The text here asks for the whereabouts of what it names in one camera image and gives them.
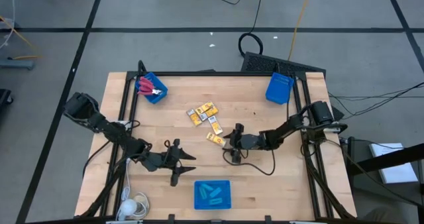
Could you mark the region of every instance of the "blue plastic bin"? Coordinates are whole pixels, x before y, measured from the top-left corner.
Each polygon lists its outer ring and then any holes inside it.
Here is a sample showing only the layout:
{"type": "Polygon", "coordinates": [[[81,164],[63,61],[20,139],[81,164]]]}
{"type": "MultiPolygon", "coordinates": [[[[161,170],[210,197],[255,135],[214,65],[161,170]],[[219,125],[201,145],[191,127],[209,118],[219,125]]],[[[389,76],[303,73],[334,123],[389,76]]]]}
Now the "blue plastic bin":
{"type": "Polygon", "coordinates": [[[216,210],[230,208],[230,181],[202,180],[194,182],[194,209],[216,210]]]}
{"type": "Polygon", "coordinates": [[[277,104],[287,103],[294,80],[274,72],[266,90],[266,99],[277,104]]]}
{"type": "MultiPolygon", "coordinates": [[[[166,94],[168,93],[168,88],[166,88],[166,86],[152,72],[147,73],[144,76],[144,78],[150,80],[156,89],[159,89],[162,91],[160,95],[145,95],[144,96],[149,102],[153,104],[158,103],[162,98],[166,96],[166,94]]],[[[138,82],[139,81],[135,83],[135,88],[137,88],[137,90],[140,89],[140,84],[138,82]]]]}

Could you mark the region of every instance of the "yellow box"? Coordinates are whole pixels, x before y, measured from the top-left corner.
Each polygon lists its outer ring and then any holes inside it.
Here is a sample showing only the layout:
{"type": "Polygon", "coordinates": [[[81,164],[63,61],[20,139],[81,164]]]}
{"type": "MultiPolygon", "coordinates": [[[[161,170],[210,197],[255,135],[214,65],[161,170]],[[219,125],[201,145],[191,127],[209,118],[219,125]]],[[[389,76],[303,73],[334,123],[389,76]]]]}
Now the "yellow box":
{"type": "Polygon", "coordinates": [[[196,109],[196,113],[198,115],[202,114],[203,112],[207,111],[213,106],[212,101],[208,101],[207,103],[204,103],[201,107],[196,109]]]}
{"type": "Polygon", "coordinates": [[[190,109],[187,111],[187,115],[190,116],[191,121],[193,121],[195,126],[198,126],[201,124],[200,117],[196,114],[194,109],[190,109]]]}
{"type": "Polygon", "coordinates": [[[205,111],[205,114],[208,117],[211,117],[212,115],[218,113],[218,108],[216,106],[212,106],[212,108],[208,109],[207,111],[205,111]]]}
{"type": "Polygon", "coordinates": [[[226,143],[225,139],[223,139],[223,138],[221,138],[217,135],[214,135],[210,132],[209,132],[209,134],[207,134],[206,139],[210,140],[210,141],[214,142],[215,144],[218,144],[219,146],[222,146],[222,147],[224,147],[225,143],[226,143]]]}
{"type": "Polygon", "coordinates": [[[223,129],[219,125],[217,118],[215,116],[211,116],[208,119],[209,119],[209,122],[212,126],[213,132],[215,132],[216,135],[221,134],[223,132],[223,129]]]}

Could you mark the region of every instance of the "white cord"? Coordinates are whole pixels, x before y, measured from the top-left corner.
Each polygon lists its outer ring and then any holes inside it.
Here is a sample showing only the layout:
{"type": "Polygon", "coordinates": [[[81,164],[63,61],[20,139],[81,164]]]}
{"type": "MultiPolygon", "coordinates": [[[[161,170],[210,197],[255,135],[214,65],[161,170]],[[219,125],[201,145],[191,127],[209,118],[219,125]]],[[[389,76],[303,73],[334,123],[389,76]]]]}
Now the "white cord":
{"type": "MultiPolygon", "coordinates": [[[[15,0],[12,0],[12,13],[13,13],[12,27],[15,28],[15,19],[16,19],[16,16],[15,16],[15,0]]],[[[0,49],[2,49],[7,44],[7,41],[9,41],[9,39],[12,37],[12,34],[13,34],[13,29],[11,29],[11,32],[7,36],[5,42],[0,46],[0,49]]]]}
{"type": "Polygon", "coordinates": [[[142,193],[142,192],[138,192],[133,199],[136,199],[137,196],[142,196],[144,198],[144,203],[142,201],[137,201],[135,200],[137,203],[141,204],[141,206],[143,207],[143,210],[139,211],[138,213],[134,213],[133,216],[138,217],[139,219],[143,219],[147,216],[148,211],[150,210],[150,204],[148,202],[148,198],[147,196],[142,193]]]}
{"type": "Polygon", "coordinates": [[[128,158],[127,159],[127,167],[125,168],[125,176],[127,177],[127,186],[124,187],[124,189],[122,190],[122,194],[121,194],[121,200],[125,201],[128,199],[128,197],[130,196],[131,193],[131,185],[130,185],[130,177],[128,174],[128,167],[129,164],[131,162],[131,159],[128,158]]]}
{"type": "MultiPolygon", "coordinates": [[[[128,200],[128,198],[129,198],[129,195],[130,195],[130,193],[131,193],[131,185],[130,185],[130,177],[129,177],[129,163],[131,162],[131,159],[130,158],[128,158],[127,159],[127,167],[125,168],[125,177],[126,177],[126,179],[127,179],[127,186],[125,186],[124,188],[123,188],[123,190],[122,190],[122,194],[121,194],[121,200],[123,201],[123,202],[125,202],[126,200],[128,200]]],[[[137,219],[143,219],[144,217],[146,217],[147,216],[147,214],[148,214],[148,211],[150,210],[150,204],[149,204],[149,202],[148,202],[148,198],[147,198],[147,196],[144,194],[144,193],[142,193],[142,192],[138,192],[134,197],[133,197],[133,199],[132,200],[129,200],[129,201],[135,201],[135,203],[137,203],[137,204],[140,204],[140,206],[142,207],[142,209],[139,211],[139,212],[137,212],[137,211],[135,211],[132,215],[130,215],[130,216],[134,216],[134,217],[137,217],[137,219]],[[144,200],[142,200],[142,201],[137,201],[137,200],[135,200],[138,196],[142,196],[143,198],[144,198],[144,200]]],[[[119,207],[119,209],[118,209],[118,213],[117,213],[117,216],[116,216],[116,220],[118,221],[118,219],[119,219],[119,217],[121,217],[121,208],[122,208],[122,206],[123,206],[123,202],[121,203],[121,206],[119,207]]]]}

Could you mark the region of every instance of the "red pliers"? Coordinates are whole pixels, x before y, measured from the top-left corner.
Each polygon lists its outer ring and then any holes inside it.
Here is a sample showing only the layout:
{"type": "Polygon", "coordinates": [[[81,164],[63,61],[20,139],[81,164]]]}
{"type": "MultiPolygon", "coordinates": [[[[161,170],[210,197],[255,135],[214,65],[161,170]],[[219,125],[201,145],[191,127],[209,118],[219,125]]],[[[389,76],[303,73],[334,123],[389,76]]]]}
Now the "red pliers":
{"type": "Polygon", "coordinates": [[[138,84],[140,84],[140,88],[138,89],[137,94],[160,95],[162,93],[161,90],[155,89],[153,83],[150,80],[148,80],[147,78],[141,77],[138,84]]]}

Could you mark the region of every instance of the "white plug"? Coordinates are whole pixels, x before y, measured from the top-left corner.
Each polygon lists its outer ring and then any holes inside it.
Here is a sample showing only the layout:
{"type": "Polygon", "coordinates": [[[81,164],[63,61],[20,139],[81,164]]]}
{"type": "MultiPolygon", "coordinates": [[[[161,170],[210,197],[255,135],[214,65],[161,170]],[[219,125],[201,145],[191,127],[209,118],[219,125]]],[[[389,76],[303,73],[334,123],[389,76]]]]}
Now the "white plug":
{"type": "Polygon", "coordinates": [[[127,216],[134,215],[137,211],[137,202],[132,199],[127,199],[121,203],[118,213],[118,221],[125,221],[127,216]]]}

